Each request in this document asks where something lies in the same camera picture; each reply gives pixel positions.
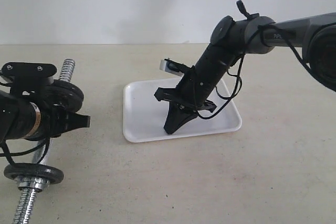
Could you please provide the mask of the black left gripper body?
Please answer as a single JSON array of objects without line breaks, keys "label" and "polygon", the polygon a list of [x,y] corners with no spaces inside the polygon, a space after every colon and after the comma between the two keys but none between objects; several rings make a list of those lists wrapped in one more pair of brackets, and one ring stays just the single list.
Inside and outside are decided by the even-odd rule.
[{"label": "black left gripper body", "polygon": [[67,108],[65,100],[56,95],[36,95],[38,110],[36,120],[38,128],[36,130],[36,140],[48,137],[59,137],[61,133],[56,133],[57,125],[60,124],[60,111]]}]

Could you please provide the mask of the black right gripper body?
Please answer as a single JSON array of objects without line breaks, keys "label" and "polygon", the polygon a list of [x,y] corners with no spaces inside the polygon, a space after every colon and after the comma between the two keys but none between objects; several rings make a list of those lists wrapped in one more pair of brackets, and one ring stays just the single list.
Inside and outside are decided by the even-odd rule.
[{"label": "black right gripper body", "polygon": [[202,80],[196,75],[185,75],[175,88],[158,88],[154,97],[158,101],[167,101],[191,111],[208,110],[211,113],[217,105],[207,98],[215,88],[214,84]]}]

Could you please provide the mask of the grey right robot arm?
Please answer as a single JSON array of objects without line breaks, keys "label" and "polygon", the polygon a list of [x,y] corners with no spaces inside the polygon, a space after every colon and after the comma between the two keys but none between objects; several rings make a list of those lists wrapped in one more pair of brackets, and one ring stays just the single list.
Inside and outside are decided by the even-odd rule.
[{"label": "grey right robot arm", "polygon": [[165,71],[182,75],[176,87],[158,88],[154,94],[158,101],[169,103],[165,132],[175,133],[202,110],[217,115],[220,108],[208,97],[223,75],[245,55],[267,54],[275,47],[289,47],[315,80],[335,90],[335,13],[279,23],[258,14],[247,14],[240,21],[226,16],[195,65],[163,60]]}]

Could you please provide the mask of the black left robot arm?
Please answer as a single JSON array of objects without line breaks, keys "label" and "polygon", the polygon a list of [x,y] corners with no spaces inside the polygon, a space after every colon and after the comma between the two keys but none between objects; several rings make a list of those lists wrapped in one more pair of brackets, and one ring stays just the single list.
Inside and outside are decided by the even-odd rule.
[{"label": "black left robot arm", "polygon": [[89,128],[91,117],[60,106],[36,102],[1,91],[1,141],[58,137],[76,129]]}]

